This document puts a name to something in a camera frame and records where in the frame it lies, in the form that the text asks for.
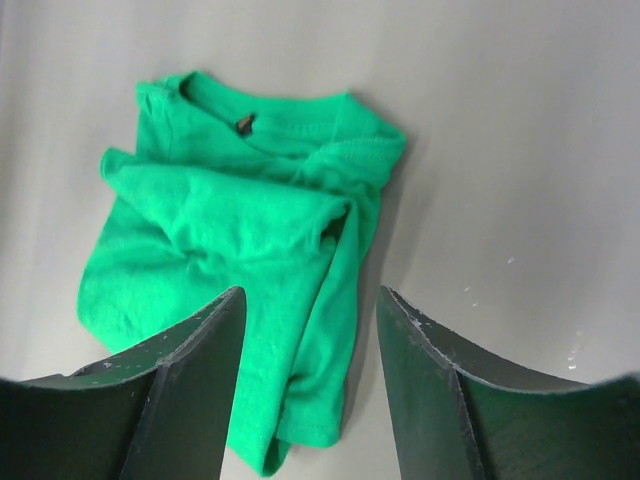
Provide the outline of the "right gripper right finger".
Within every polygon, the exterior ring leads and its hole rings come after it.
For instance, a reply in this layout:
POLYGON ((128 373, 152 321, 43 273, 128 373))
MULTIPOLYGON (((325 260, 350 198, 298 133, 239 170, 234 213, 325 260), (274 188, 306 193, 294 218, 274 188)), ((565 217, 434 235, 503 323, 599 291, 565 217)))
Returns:
POLYGON ((382 287, 376 318, 405 479, 635 479, 639 376, 594 384, 502 358, 382 287))

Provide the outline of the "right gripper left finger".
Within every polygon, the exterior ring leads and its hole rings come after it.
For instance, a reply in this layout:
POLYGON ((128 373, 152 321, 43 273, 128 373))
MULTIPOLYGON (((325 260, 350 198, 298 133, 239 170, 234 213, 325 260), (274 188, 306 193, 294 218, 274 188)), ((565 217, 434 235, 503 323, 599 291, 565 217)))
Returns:
POLYGON ((216 479, 246 324, 232 287, 116 355, 1 383, 5 479, 216 479))

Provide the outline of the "green t shirt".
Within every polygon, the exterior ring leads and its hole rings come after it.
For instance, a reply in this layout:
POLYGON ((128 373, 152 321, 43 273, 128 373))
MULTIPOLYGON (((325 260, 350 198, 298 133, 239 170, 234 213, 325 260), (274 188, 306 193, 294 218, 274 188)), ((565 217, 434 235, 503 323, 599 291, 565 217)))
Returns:
POLYGON ((80 323, 112 352, 233 286, 247 314, 228 446, 259 475, 341 435, 358 285, 406 136, 348 92, 254 96, 202 71, 142 81, 133 152, 84 269, 80 323))

